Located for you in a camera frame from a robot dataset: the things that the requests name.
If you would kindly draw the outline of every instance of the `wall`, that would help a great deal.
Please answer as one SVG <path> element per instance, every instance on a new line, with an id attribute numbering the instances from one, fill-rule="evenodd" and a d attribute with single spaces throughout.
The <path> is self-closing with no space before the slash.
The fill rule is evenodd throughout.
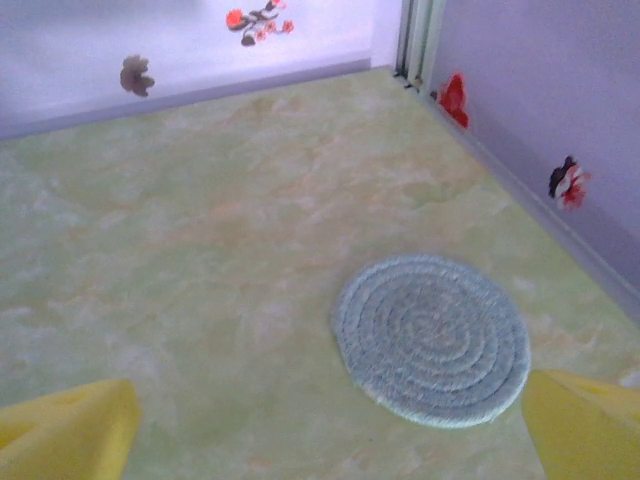
<path id="1" fill-rule="evenodd" d="M 430 89 L 461 72 L 468 131 L 640 291 L 640 3 L 447 2 Z M 583 202 L 549 195 L 572 155 Z"/>
<path id="2" fill-rule="evenodd" d="M 0 0 L 0 138 L 24 131 L 20 125 L 114 107 L 127 112 L 141 101 L 185 92 L 393 61 L 400 0 L 274 0 L 275 8 L 263 13 L 278 14 L 278 29 L 292 22 L 293 31 L 243 46 L 242 31 L 230 31 L 227 14 L 268 3 Z M 120 85 L 122 62 L 134 54 L 149 60 L 155 80 L 144 100 Z"/>

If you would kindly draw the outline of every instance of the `woven coaster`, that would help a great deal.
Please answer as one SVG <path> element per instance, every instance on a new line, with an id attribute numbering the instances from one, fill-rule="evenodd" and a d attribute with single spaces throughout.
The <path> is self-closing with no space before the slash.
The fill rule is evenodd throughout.
<path id="1" fill-rule="evenodd" d="M 438 256 L 367 266 L 339 296 L 332 326 L 354 382 L 422 425 L 493 420 L 518 397 L 531 366 L 515 305 L 484 275 Z"/>

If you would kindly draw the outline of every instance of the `yellow foam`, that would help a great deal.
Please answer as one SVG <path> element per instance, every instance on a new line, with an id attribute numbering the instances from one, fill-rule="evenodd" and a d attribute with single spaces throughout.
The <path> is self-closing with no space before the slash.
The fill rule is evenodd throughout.
<path id="1" fill-rule="evenodd" d="M 640 390 L 535 371 L 522 411 L 549 480 L 640 479 Z"/>
<path id="2" fill-rule="evenodd" d="M 116 480 L 140 422 L 129 380 L 106 380 L 0 409 L 0 479 Z"/>

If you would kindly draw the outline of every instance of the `red flower decal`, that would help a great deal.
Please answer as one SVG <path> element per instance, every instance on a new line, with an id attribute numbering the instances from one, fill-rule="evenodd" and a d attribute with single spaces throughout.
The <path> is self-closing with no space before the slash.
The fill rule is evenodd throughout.
<path id="1" fill-rule="evenodd" d="M 565 159 L 564 166 L 556 168 L 549 179 L 549 196 L 556 199 L 558 207 L 574 210 L 582 206 L 586 195 L 585 184 L 591 174 L 585 172 L 573 157 Z"/>
<path id="2" fill-rule="evenodd" d="M 237 27 L 242 23 L 242 10 L 236 8 L 227 13 L 227 27 Z"/>
<path id="3" fill-rule="evenodd" d="M 282 28 L 278 29 L 276 19 L 280 13 L 276 9 L 282 10 L 284 7 L 284 0 L 268 0 L 264 8 L 251 10 L 246 15 L 239 8 L 235 8 L 227 14 L 227 28 L 232 32 L 242 32 L 240 45 L 253 47 L 256 42 L 266 40 L 269 34 L 293 32 L 291 20 L 282 22 Z"/>
<path id="4" fill-rule="evenodd" d="M 282 31 L 284 33 L 293 32 L 293 22 L 291 20 L 285 20 L 285 22 L 282 24 Z"/>
<path id="5" fill-rule="evenodd" d="M 438 101 L 440 106 L 463 128 L 469 127 L 469 115 L 464 111 L 467 103 L 467 94 L 464 91 L 464 79 L 462 74 L 456 73 L 449 82 L 440 89 L 440 94 L 432 93 L 431 96 Z"/>

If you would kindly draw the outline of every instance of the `brown flower decal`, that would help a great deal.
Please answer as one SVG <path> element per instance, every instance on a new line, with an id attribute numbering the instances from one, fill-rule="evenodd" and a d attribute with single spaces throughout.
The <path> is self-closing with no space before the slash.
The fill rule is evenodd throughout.
<path id="1" fill-rule="evenodd" d="M 156 82 L 153 78 L 143 75 L 149 69 L 148 64 L 149 60 L 141 58 L 140 55 L 130 55 L 124 59 L 120 85 L 126 92 L 133 92 L 139 97 L 149 96 L 147 88 L 153 87 Z"/>

